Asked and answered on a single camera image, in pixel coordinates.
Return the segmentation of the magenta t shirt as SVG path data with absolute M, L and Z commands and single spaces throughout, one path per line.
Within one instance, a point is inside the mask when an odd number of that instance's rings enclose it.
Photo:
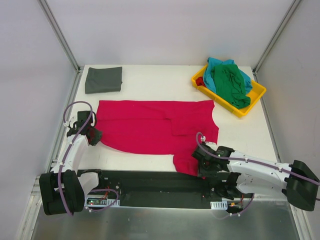
M 179 173 L 196 176 L 192 157 L 196 134 L 217 143 L 219 127 L 213 119 L 214 102 L 101 100 L 96 128 L 101 142 L 113 149 L 141 155 L 172 155 Z

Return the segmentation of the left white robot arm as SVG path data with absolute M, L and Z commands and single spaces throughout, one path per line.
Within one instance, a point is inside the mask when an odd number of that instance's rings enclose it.
M 85 206 L 85 197 L 92 191 L 99 195 L 105 191 L 106 183 L 100 169 L 89 169 L 78 175 L 80 161 L 88 146 L 95 146 L 102 132 L 89 126 L 76 134 L 67 132 L 66 145 L 56 165 L 39 177 L 43 210 L 47 216 L 74 214 Z

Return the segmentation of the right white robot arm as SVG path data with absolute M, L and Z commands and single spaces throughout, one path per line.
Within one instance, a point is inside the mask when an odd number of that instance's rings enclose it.
M 234 200 L 245 195 L 285 198 L 294 207 L 315 209 L 319 178 L 302 161 L 279 163 L 248 156 L 230 147 L 216 150 L 204 142 L 192 153 L 198 176 L 213 183 L 219 197 Z

